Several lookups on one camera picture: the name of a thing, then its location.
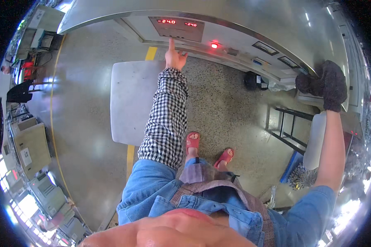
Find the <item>denim shirt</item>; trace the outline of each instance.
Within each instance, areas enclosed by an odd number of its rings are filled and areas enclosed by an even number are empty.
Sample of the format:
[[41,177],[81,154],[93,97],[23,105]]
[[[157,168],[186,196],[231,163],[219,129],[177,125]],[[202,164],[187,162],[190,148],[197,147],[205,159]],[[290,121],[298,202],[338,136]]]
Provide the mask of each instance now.
[[[207,215],[224,210],[229,226],[258,247],[263,245],[262,216],[250,212],[230,187],[216,187],[182,196],[176,207],[170,200],[183,184],[172,168],[157,161],[138,160],[117,207],[119,225],[144,217],[157,217],[176,208],[190,208]],[[286,215],[269,210],[276,246],[315,246],[325,231],[336,195],[327,186],[312,188]]]

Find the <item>pointing finger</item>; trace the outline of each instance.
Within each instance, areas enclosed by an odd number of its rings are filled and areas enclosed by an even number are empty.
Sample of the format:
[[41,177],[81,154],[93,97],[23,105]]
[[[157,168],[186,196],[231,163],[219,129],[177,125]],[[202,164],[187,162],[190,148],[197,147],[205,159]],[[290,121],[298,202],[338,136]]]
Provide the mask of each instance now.
[[174,50],[174,39],[169,38],[169,51]]

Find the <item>red slipper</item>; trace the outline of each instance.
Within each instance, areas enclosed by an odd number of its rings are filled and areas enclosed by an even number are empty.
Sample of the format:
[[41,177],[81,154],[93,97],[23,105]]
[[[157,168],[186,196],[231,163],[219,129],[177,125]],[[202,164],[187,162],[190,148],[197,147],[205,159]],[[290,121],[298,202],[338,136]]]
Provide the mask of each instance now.
[[[194,135],[194,134],[197,134],[198,135],[198,138],[197,139],[191,139],[190,136],[191,135]],[[188,155],[188,148],[189,147],[196,147],[196,148],[199,148],[199,140],[201,139],[201,135],[198,133],[198,132],[191,132],[187,135],[187,138],[186,138],[186,141],[185,141],[185,150],[186,150],[186,153]]]
[[[232,156],[229,155],[228,150],[232,151]],[[232,161],[232,158],[234,155],[235,155],[235,151],[232,148],[227,148],[226,150],[224,150],[220,158],[218,158],[218,160],[214,163],[214,168],[218,169],[218,163],[220,163],[220,161],[226,161],[228,164],[230,161]]]

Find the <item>yellow floor line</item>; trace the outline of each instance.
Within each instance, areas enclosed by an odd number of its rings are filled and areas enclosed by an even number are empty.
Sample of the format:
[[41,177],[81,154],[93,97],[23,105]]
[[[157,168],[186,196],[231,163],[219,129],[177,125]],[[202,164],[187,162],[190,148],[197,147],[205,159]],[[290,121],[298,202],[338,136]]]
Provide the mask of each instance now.
[[[157,47],[150,46],[148,48],[146,58],[145,60],[154,60],[155,54],[157,53]],[[127,151],[127,181],[129,179],[130,174],[132,173],[133,169],[133,156],[135,152],[135,146],[134,145],[128,145],[128,151]]]
[[[63,36],[63,38],[62,38],[62,42],[60,43],[60,47],[59,47],[59,51],[58,51],[58,55],[56,56],[55,67],[54,67],[54,73],[52,74],[52,83],[51,83],[51,99],[50,99],[50,104],[49,104],[49,110],[50,110],[50,120],[51,120],[52,143],[53,143],[53,145],[54,145],[54,151],[55,151],[56,162],[58,162],[58,167],[59,167],[59,171],[60,171],[60,176],[62,177],[62,181],[63,181],[63,183],[64,183],[64,186],[65,186],[66,190],[67,190],[67,193],[69,194],[70,199],[71,199],[72,201],[74,201],[73,198],[72,198],[72,195],[70,194],[69,188],[67,187],[66,181],[64,180],[63,172],[62,172],[62,168],[60,167],[59,158],[58,158],[58,151],[57,151],[56,143],[55,143],[54,123],[53,123],[53,118],[52,118],[52,98],[53,98],[53,95],[54,95],[54,82],[55,82],[55,75],[56,75],[56,66],[58,65],[59,55],[60,55],[60,52],[62,51],[62,46],[63,46],[64,40],[66,39],[66,36],[67,36],[66,34]],[[87,226],[88,230],[89,230],[90,232],[92,232],[92,231],[89,229],[89,226],[88,226],[87,223],[85,222],[84,218],[81,216],[81,213],[80,213],[80,211],[78,210],[78,208],[75,207],[75,209],[78,211],[79,216],[81,217],[81,219],[83,220],[83,222],[84,222],[85,225]]]

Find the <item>digital display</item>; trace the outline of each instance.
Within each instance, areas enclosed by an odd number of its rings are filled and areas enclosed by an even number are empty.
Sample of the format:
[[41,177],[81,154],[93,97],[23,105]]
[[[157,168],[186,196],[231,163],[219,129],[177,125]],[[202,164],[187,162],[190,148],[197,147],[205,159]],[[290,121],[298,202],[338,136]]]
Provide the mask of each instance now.
[[196,27],[197,26],[197,24],[195,24],[195,23],[189,23],[189,22],[185,22],[184,24],[187,25],[187,26],[193,26],[193,27]]
[[157,20],[157,22],[160,22],[160,23],[176,24],[176,21],[173,21],[173,20]]

